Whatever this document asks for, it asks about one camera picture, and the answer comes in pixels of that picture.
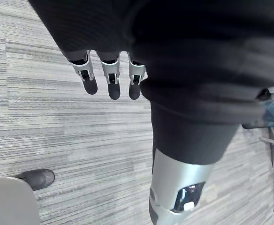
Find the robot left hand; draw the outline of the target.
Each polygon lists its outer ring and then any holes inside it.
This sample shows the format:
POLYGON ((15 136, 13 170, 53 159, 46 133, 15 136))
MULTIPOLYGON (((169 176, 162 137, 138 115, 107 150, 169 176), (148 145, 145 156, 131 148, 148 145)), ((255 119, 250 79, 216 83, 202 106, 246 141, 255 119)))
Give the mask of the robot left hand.
POLYGON ((149 213, 177 225, 197 205, 239 125, 257 119, 257 95, 274 87, 274 0, 32 0, 85 88, 95 93, 87 51, 102 60, 112 98, 119 52, 150 101, 149 213))

